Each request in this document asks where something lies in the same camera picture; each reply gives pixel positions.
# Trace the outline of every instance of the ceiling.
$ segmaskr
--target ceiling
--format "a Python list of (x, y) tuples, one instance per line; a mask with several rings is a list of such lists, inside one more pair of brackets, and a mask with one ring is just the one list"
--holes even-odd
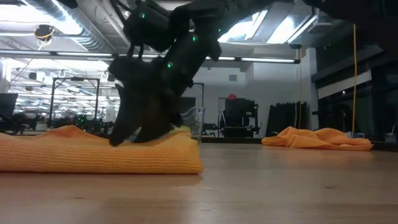
[[(39, 0), (22, 0), (25, 3), (35, 3)], [(134, 1), (124, 1), (133, 7)], [(186, 4), (187, 1), (158, 1), (158, 3), (168, 9)], [(101, 53), (119, 53), (125, 54), (129, 48), (129, 41), (123, 35), (122, 25), (111, 9), (108, 0), (78, 0), (79, 8), (67, 10), (71, 15), (72, 23), (78, 24), (78, 27), (85, 27), (88, 30), (85, 33), (92, 36), (92, 39), (100, 44), (101, 48), (93, 49)], [(59, 23), (48, 14), (27, 6), (5, 6), (0, 5), (2, 14), (0, 15), (0, 49), (10, 50), (41, 50), (58, 52), (87, 52), (87, 45), (84, 39), (79, 37), (80, 32), (69, 32), (73, 26), (65, 26), (66, 22)], [(223, 49), (222, 56), (226, 57), (271, 57), (271, 58), (295, 58), (296, 51), (291, 49), (287, 41), (297, 33), (299, 28), (308, 22), (309, 19), (316, 16), (316, 12), (311, 7), (306, 6), (301, 0), (298, 1), (276, 1), (267, 6), (263, 11), (249, 16), (247, 19), (238, 23), (230, 32), (224, 35), (219, 41)], [(319, 47), (328, 45), (336, 41), (349, 32), (344, 30), (347, 26), (345, 22), (334, 20), (322, 12), (319, 13), (320, 22), (329, 23), (327, 29), (316, 34), (309, 34), (308, 30), (302, 29), (292, 44), (302, 44), (304, 47)], [(49, 24), (55, 26), (58, 31), (55, 37), (48, 45), (42, 45), (33, 34), (39, 24)], [(145, 54), (157, 54), (147, 48)], [(5, 58), (11, 68), (11, 91), (24, 94), (25, 98), (37, 99), (42, 95), (43, 108), (48, 108), (49, 97), (51, 94), (52, 77), (59, 77), (60, 74), (65, 77), (81, 76), (87, 78), (99, 78), (101, 80), (100, 107), (106, 106), (112, 98), (106, 96), (117, 96), (117, 91), (112, 90), (114, 83), (108, 83), (105, 73), (108, 62), (98, 60), (79, 61), (79, 60), (57, 60), (57, 59), (32, 59), (32, 58)], [(248, 63), (240, 62), (205, 62), (204, 67), (232, 67), (240, 68), (244, 71)], [(36, 72), (37, 76), (42, 77), (32, 80), (29, 74)], [(80, 86), (80, 91), (73, 92), (71, 86)], [(59, 84), (55, 94), (56, 100), (68, 101), (65, 96), (77, 96), (77, 98), (86, 97), (89, 100), (72, 100), (70, 109), (81, 107), (93, 107), (92, 99), (95, 97), (95, 84), (89, 81), (76, 84), (71, 81), (65, 81)]]

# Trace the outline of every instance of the folded orange towel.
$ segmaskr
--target folded orange towel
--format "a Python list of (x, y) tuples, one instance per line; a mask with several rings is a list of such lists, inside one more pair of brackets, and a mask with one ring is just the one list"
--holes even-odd
[(368, 151), (373, 146), (368, 139), (351, 139), (331, 128), (309, 131), (288, 127), (278, 136), (264, 138), (262, 143), (266, 146), (357, 151)]
[(119, 147), (74, 126), (34, 137), (0, 134), (0, 171), (198, 174), (202, 170), (198, 143), (186, 131)]

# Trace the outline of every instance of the wooden table surface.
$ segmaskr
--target wooden table surface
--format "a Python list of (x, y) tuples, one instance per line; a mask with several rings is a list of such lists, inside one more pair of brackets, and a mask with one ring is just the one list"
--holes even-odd
[(398, 154), (204, 144), (202, 175), (0, 174), (0, 224), (398, 223)]

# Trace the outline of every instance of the crumpled orange towel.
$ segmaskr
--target crumpled orange towel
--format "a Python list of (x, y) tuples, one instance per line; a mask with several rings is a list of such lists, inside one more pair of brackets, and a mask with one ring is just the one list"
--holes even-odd
[(355, 151), (368, 151), (373, 147), (368, 139), (351, 139), (341, 131), (331, 128), (309, 131), (288, 127), (279, 133), (278, 136), (264, 138), (262, 144), (291, 148)]
[(0, 134), (0, 171), (101, 174), (198, 174), (198, 143), (187, 131), (145, 144), (109, 145), (75, 126), (34, 137)]

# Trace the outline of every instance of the exposed pipe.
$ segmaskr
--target exposed pipe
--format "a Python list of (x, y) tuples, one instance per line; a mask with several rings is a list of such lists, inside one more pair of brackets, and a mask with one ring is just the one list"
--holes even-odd
[[(0, 36), (6, 36), (6, 37), (28, 37), (28, 36), (33, 36), (35, 35), (33, 32), (29, 31), (0, 31)], [(54, 37), (61, 37), (61, 38), (91, 38), (90, 36), (87, 35), (81, 35), (81, 34), (59, 34), (55, 33), (53, 35)]]
[(94, 4), (103, 11), (105, 18), (109, 21), (113, 29), (120, 35), (124, 43), (129, 47), (130, 46), (130, 41), (126, 38), (124, 35), (122, 27), (115, 21), (115, 19), (112, 18), (112, 16), (109, 14), (109, 12), (105, 9), (103, 6), (104, 1), (102, 0), (94, 0)]
[(69, 9), (55, 0), (24, 0), (25, 3), (60, 23), (66, 23), (72, 18), (82, 29), (82, 36), (74, 41), (90, 52), (116, 52), (116, 49), (106, 40), (101, 32), (91, 23), (79, 8)]

